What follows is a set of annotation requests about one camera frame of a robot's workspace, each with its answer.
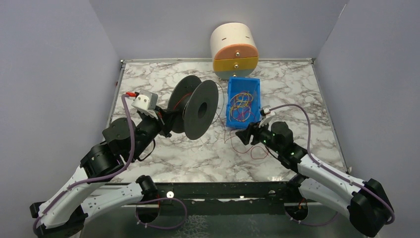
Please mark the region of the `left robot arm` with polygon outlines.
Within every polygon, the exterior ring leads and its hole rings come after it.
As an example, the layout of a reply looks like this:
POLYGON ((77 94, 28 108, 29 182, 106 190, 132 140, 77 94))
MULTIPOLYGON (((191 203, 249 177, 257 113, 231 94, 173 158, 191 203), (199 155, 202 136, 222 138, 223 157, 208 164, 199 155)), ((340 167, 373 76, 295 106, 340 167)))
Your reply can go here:
POLYGON ((155 142, 169 137, 181 120, 181 108, 157 108, 157 118, 144 116, 139 124, 120 118, 103 131, 105 140, 91 148, 69 181, 49 200, 30 206, 34 234, 39 238, 67 238, 95 218, 131 203, 158 203, 158 188, 150 176, 108 194, 92 196, 155 142))

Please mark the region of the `blue plastic bin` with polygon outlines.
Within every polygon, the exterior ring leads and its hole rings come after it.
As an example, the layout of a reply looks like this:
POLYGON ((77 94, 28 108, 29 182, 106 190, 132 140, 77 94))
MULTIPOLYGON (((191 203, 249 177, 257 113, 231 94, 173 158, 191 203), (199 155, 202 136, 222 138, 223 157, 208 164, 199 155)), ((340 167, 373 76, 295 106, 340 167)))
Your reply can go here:
POLYGON ((245 129, 250 123, 260 121, 260 79, 231 77, 228 81, 227 94, 227 127, 245 129))

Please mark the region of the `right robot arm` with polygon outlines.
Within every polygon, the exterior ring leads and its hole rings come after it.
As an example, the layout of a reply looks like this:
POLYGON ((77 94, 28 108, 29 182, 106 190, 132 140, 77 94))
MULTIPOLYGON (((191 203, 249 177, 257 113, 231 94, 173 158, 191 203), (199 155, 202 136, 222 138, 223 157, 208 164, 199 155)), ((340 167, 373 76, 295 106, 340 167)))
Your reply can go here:
POLYGON ((314 200, 346 217, 367 237, 374 237, 385 225, 395 221, 395 213, 381 183, 364 181, 341 172, 316 158, 309 149, 294 142, 285 122, 272 126, 250 123, 236 136, 244 145, 261 143, 277 153, 277 160, 298 175, 300 195, 314 200))

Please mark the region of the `black cable spool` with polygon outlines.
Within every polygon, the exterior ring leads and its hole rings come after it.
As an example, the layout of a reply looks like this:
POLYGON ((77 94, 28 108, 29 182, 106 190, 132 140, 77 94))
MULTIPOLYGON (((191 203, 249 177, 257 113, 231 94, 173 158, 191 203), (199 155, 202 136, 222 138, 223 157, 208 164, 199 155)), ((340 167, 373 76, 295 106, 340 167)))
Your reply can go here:
POLYGON ((167 108, 186 107, 185 122, 173 121, 172 132, 184 133, 191 140, 199 139, 212 123, 218 99, 218 88, 214 81, 201 81, 195 75, 184 77, 171 93, 167 108))

